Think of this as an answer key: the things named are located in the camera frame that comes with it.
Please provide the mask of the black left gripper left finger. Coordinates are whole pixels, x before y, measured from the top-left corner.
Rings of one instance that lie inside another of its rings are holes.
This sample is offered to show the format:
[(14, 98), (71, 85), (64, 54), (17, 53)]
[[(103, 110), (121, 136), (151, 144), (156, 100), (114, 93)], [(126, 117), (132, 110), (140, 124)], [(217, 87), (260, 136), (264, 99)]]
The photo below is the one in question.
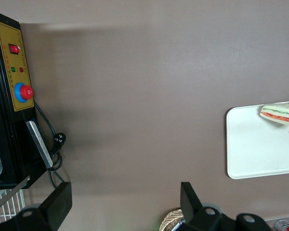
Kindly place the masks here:
[(71, 183), (62, 182), (39, 206), (27, 208), (16, 216), (16, 230), (57, 231), (71, 208)]

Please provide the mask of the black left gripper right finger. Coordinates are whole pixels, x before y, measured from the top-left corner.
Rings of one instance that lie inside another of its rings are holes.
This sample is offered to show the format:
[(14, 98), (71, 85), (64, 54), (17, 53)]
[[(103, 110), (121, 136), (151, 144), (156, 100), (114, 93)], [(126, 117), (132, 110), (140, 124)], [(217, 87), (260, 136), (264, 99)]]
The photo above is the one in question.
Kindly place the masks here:
[(214, 207), (203, 206), (189, 182), (181, 183), (180, 206), (185, 223), (181, 231), (218, 231), (222, 215)]

